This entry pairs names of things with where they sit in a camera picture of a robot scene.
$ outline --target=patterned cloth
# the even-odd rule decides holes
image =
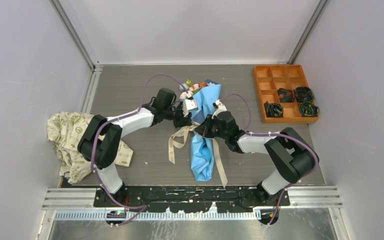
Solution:
[[[68,172],[70,184],[80,182],[91,172],[91,163],[77,151],[77,145],[92,117],[83,112],[60,112],[47,121],[48,141],[55,143],[53,150],[62,162],[59,175],[64,176]],[[128,167],[132,155],[133,150],[120,140],[115,164]]]

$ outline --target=white panel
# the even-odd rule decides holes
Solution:
[[[319,0],[64,0],[101,64],[286,62]]]
[[[384,1],[333,0],[298,57],[320,107],[310,125],[355,239],[384,239]]]
[[[89,75],[49,1],[0,0],[0,239],[36,237],[61,163],[47,120],[79,110]]]

